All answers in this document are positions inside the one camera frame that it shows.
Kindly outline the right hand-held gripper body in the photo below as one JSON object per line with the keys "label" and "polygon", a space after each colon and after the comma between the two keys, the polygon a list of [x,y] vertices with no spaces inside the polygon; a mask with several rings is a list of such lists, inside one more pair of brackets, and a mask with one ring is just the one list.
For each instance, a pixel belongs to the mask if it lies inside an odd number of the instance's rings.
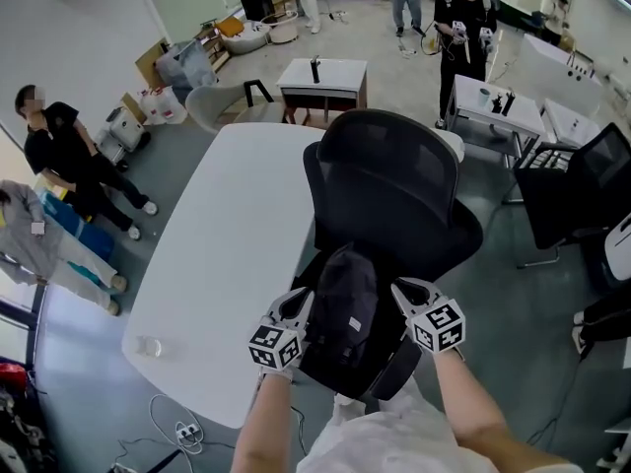
{"label": "right hand-held gripper body", "polygon": [[432,354],[454,349],[464,342],[466,321],[454,299],[440,299],[409,320],[414,342]]}

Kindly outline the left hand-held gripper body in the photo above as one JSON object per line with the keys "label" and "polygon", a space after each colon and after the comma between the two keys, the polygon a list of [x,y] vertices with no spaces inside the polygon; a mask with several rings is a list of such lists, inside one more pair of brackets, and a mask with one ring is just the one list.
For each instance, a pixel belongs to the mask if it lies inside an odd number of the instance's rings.
{"label": "left hand-held gripper body", "polygon": [[304,332],[297,331],[294,325],[296,316],[273,321],[267,311],[250,328],[247,348],[256,365],[273,371],[283,371],[300,362],[308,346],[307,327]]}

